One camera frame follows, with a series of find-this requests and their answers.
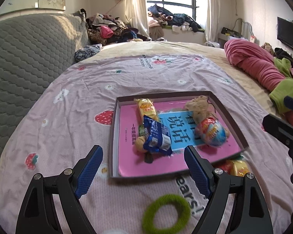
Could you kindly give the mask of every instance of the window frame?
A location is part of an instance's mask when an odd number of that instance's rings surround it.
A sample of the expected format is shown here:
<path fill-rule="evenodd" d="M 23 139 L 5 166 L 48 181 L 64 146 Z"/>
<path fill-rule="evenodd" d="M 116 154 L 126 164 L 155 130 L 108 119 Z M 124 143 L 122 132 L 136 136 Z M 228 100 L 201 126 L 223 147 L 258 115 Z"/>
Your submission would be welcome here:
<path fill-rule="evenodd" d="M 163 6 L 165 4 L 167 5 L 176 5 L 176 6 L 181 6 L 181 7 L 187 7 L 187 8 L 191 8 L 192 9 L 192 18 L 196 18 L 196 13 L 197 13 L 197 8 L 199 8 L 199 6 L 196 6 L 196 0 L 192 0 L 192 5 L 188 5 L 188 4 L 183 4 L 183 3 L 176 3 L 176 2 L 165 2 L 164 0 L 161 1 L 147 1 L 147 3 L 162 3 Z"/>

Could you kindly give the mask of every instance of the pile of clothes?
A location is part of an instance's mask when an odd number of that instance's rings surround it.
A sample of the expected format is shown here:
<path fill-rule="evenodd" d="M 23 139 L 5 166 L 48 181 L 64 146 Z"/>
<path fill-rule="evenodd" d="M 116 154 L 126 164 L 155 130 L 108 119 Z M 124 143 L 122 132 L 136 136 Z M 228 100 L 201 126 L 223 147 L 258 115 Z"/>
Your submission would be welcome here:
<path fill-rule="evenodd" d="M 229 40 L 225 52 L 233 66 L 237 66 L 270 91 L 269 97 L 280 114 L 293 126 L 293 111 L 286 108 L 284 98 L 293 98 L 293 58 L 282 48 L 262 47 L 246 40 Z"/>
<path fill-rule="evenodd" d="M 204 32 L 201 26 L 186 14 L 172 14 L 169 10 L 157 6 L 148 8 L 149 31 L 152 40 L 163 40 L 163 27 L 171 26 L 174 32 Z"/>
<path fill-rule="evenodd" d="M 150 38 L 139 34 L 139 30 L 126 26 L 119 17 L 111 15 L 96 15 L 87 18 L 88 37 L 91 44 L 105 46 L 110 43 L 127 41 L 149 41 Z"/>

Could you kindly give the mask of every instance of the plastic ball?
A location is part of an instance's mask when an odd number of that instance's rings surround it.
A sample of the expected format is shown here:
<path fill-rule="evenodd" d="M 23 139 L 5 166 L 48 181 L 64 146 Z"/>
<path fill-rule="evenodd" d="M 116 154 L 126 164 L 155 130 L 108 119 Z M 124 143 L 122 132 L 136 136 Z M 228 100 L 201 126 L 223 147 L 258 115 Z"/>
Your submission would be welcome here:
<path fill-rule="evenodd" d="M 195 130 L 203 142 L 209 146 L 219 147 L 226 142 L 226 131 L 214 117 L 208 117 L 201 121 Z"/>

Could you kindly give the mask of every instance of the blue cloth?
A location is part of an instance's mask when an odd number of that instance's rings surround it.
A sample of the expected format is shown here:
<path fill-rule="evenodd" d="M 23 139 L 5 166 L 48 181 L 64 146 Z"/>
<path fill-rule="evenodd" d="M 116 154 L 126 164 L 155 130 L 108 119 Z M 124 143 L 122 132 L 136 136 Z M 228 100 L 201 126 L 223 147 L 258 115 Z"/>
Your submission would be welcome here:
<path fill-rule="evenodd" d="M 85 46 L 85 48 L 79 49 L 75 52 L 74 59 L 76 62 L 80 62 L 87 58 L 96 55 L 102 50 L 102 44 L 96 44 L 91 46 Z"/>

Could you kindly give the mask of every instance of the metal screw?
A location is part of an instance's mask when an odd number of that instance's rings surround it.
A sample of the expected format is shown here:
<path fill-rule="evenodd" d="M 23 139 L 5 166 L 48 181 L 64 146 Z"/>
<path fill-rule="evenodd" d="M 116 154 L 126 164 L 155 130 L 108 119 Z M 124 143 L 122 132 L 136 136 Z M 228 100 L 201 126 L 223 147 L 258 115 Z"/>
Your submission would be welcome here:
<path fill-rule="evenodd" d="M 216 168 L 215 173 L 216 174 L 223 174 L 223 170 L 221 170 L 221 168 Z"/>
<path fill-rule="evenodd" d="M 247 176 L 249 179 L 253 179 L 253 178 L 254 178 L 254 174 L 253 174 L 253 173 L 247 173 L 246 176 Z"/>
<path fill-rule="evenodd" d="M 72 169 L 66 169 L 65 171 L 64 171 L 64 174 L 65 175 L 70 175 L 71 173 L 72 173 L 73 171 L 72 171 Z"/>
<path fill-rule="evenodd" d="M 34 179 L 40 179 L 41 178 L 41 175 L 39 174 L 39 173 L 37 173 L 37 174 L 35 174 L 35 176 L 34 176 Z"/>

